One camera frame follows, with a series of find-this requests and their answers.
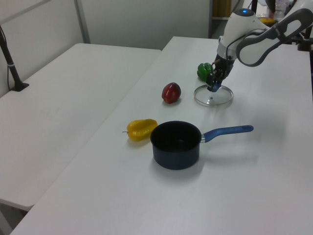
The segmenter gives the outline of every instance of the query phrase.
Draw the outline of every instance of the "black cable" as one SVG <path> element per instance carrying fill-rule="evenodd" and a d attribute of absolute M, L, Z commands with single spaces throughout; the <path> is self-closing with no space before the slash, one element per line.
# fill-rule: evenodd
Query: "black cable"
<path fill-rule="evenodd" d="M 0 25 L 0 32 L 1 32 L 1 34 L 3 36 L 3 39 L 4 39 L 5 43 L 6 43 L 6 37 L 5 37 L 4 31 L 3 31 L 2 27 L 1 27 L 1 25 Z M 9 65 L 7 66 L 7 84 L 8 84 L 8 89 L 10 91 L 11 88 L 10 88 L 10 85 L 9 85 Z"/>
<path fill-rule="evenodd" d="M 235 11 L 235 9 L 237 8 L 237 6 L 239 5 L 240 0 L 238 0 L 238 2 L 236 3 L 236 5 L 233 7 L 233 9 L 231 10 L 231 13 L 233 13 Z"/>
<path fill-rule="evenodd" d="M 7 83 L 8 83 L 8 89 L 10 91 L 11 88 L 10 88 L 10 84 L 9 84 L 9 66 L 7 66 L 7 67 L 8 67 L 8 70 L 7 70 Z"/>
<path fill-rule="evenodd" d="M 248 6 L 248 9 L 250 8 L 251 5 L 252 5 L 252 1 L 250 2 L 250 5 Z"/>
<path fill-rule="evenodd" d="M 6 42 L 6 37 L 5 37 L 4 31 L 3 31 L 2 27 L 1 27 L 1 25 L 0 25 L 0 31 L 1 31 L 1 34 L 3 35 L 4 41 Z"/>

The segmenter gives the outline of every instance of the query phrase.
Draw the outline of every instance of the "cable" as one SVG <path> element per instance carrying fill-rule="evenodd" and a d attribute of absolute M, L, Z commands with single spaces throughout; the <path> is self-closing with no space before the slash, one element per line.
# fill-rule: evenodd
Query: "cable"
<path fill-rule="evenodd" d="M 8 89 L 10 91 L 11 88 L 10 88 L 10 84 L 9 84 L 9 66 L 8 66 L 8 70 L 7 70 L 7 83 L 8 83 Z"/>
<path fill-rule="evenodd" d="M 1 31 L 1 34 L 3 35 L 4 41 L 6 42 L 6 37 L 5 37 L 3 29 L 1 28 L 1 25 L 0 25 L 0 31 Z"/>
<path fill-rule="evenodd" d="M 239 5 L 239 3 L 240 3 L 240 0 L 237 1 L 236 5 L 234 6 L 234 8 L 232 9 L 231 12 L 234 12 L 234 11 L 236 10 L 236 8 L 237 8 L 237 6 Z"/>
<path fill-rule="evenodd" d="M 249 9 L 251 5 L 252 5 L 252 1 L 250 2 L 250 5 L 247 8 Z"/>

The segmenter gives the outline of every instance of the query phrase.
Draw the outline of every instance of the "yellow bell pepper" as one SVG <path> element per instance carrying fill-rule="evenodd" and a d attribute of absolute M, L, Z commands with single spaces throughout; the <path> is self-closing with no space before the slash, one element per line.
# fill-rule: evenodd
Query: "yellow bell pepper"
<path fill-rule="evenodd" d="M 127 125 L 128 137 L 133 141 L 141 141 L 150 137 L 151 132 L 157 127 L 157 121 L 153 119 L 141 119 L 131 121 Z"/>

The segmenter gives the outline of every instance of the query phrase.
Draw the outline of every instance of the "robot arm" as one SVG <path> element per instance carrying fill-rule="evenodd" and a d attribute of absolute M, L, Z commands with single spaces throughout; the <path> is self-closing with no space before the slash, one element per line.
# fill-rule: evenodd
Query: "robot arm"
<path fill-rule="evenodd" d="M 215 69 L 207 79 L 208 90 L 218 90 L 237 58 L 246 66 L 258 66 L 272 50 L 312 23 L 313 0 L 298 0 L 285 18 L 271 28 L 249 9 L 232 13 L 219 40 Z"/>

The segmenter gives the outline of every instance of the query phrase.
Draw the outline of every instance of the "glass lid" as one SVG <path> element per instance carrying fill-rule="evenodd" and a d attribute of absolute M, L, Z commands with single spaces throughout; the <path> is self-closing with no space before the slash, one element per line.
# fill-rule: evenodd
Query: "glass lid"
<path fill-rule="evenodd" d="M 221 86 L 216 92 L 207 89 L 203 85 L 195 89 L 195 100 L 205 106 L 219 106 L 230 102 L 233 99 L 233 92 L 225 86 Z"/>

